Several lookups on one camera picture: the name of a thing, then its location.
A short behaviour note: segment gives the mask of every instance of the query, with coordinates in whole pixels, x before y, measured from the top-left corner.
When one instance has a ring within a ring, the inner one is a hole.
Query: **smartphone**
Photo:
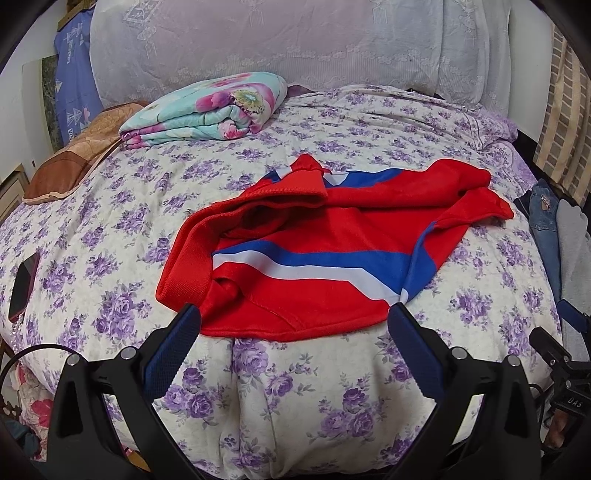
[[[11,323],[15,323],[21,313],[27,308],[35,283],[35,274],[39,266],[39,259],[39,253],[34,253],[18,267],[17,277],[12,288],[10,306],[8,308],[8,320]]]

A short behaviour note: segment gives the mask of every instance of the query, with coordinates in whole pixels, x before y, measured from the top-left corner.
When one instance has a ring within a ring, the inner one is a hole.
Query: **metal screw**
[[[136,349],[133,346],[126,346],[123,350],[121,350],[121,358],[123,360],[131,360],[135,357]]]
[[[78,355],[77,353],[73,353],[68,357],[68,360],[66,360],[66,363],[68,365],[70,365],[71,367],[73,367],[74,365],[76,365],[78,362],[80,361],[80,355]]]
[[[452,348],[452,357],[456,360],[464,360],[468,358],[468,352],[466,352],[461,346],[455,346]]]
[[[509,355],[507,357],[507,361],[509,362],[509,365],[512,367],[518,367],[521,365],[521,361],[519,360],[519,357],[517,357],[515,355]]]

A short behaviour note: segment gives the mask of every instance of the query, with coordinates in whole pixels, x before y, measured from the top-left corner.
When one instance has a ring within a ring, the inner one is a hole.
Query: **brown pillow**
[[[72,194],[119,146],[121,125],[145,106],[146,102],[126,103],[100,113],[80,135],[39,167],[22,201],[37,205]]]

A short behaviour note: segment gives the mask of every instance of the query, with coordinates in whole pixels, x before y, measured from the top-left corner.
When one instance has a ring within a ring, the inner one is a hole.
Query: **blue gripper pad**
[[[195,305],[186,305],[171,322],[167,336],[146,364],[144,397],[152,401],[166,395],[174,377],[187,358],[201,329],[201,314]]]
[[[587,317],[574,308],[566,300],[560,300],[556,304],[556,310],[560,318],[566,320],[572,328],[579,333],[587,333]]]
[[[420,329],[421,326],[401,303],[390,308],[388,330],[392,340],[413,374],[421,393],[427,398],[440,401],[445,393],[443,367],[423,339]],[[445,346],[437,333],[433,333]]]

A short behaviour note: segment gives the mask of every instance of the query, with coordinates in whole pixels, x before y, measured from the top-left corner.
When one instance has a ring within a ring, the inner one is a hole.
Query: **folded blanket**
[[[266,72],[205,80],[160,97],[119,130],[126,148],[172,140],[229,140],[257,133],[287,94],[285,80]]]

